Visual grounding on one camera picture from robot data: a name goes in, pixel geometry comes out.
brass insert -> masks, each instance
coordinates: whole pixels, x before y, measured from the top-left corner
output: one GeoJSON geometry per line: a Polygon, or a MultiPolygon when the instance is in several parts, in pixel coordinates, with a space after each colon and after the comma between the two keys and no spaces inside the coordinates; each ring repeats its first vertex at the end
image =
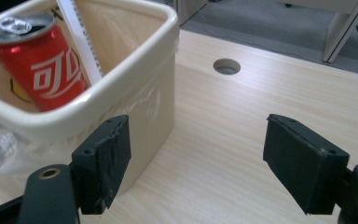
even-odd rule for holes
{"type": "Polygon", "coordinates": [[[49,169],[43,171],[42,173],[40,173],[39,179],[50,179],[50,178],[53,178],[53,177],[59,175],[60,172],[61,172],[61,170],[58,168],[49,168],[49,169]]]}

white ruler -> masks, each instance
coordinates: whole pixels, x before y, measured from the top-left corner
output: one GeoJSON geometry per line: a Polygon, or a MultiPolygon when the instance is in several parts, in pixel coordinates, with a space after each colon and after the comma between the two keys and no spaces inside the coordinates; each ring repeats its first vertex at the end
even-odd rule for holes
{"type": "Polygon", "coordinates": [[[76,3],[74,0],[57,0],[57,3],[75,41],[80,58],[89,77],[89,82],[93,85],[101,80],[103,71],[98,63],[83,21],[80,18],[76,3]]]}

desk leg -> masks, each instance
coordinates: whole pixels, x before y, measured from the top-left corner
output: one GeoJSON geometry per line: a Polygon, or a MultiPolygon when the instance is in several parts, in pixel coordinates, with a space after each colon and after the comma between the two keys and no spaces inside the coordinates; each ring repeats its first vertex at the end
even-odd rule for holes
{"type": "Polygon", "coordinates": [[[351,14],[338,12],[330,22],[323,61],[332,63],[358,24],[358,4],[351,14]]]}

red soda can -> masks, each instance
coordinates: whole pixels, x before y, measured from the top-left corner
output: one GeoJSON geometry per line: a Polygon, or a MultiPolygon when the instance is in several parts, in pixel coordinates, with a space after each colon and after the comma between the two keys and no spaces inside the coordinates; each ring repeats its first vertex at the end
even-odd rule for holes
{"type": "Polygon", "coordinates": [[[0,20],[0,64],[41,111],[67,104],[87,88],[75,54],[49,14],[0,20]]]}

wooden desk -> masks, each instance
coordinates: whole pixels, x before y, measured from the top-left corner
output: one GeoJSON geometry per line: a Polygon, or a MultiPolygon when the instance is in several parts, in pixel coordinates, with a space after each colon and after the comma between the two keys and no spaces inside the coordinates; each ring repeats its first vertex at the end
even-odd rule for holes
{"type": "MultiPolygon", "coordinates": [[[[337,223],[305,216],[262,160],[270,113],[297,119],[358,164],[358,74],[181,31],[175,126],[111,209],[82,223],[337,223]],[[213,70],[231,58],[234,76],[213,70]]],[[[0,177],[0,203],[22,189],[0,177]]]]}

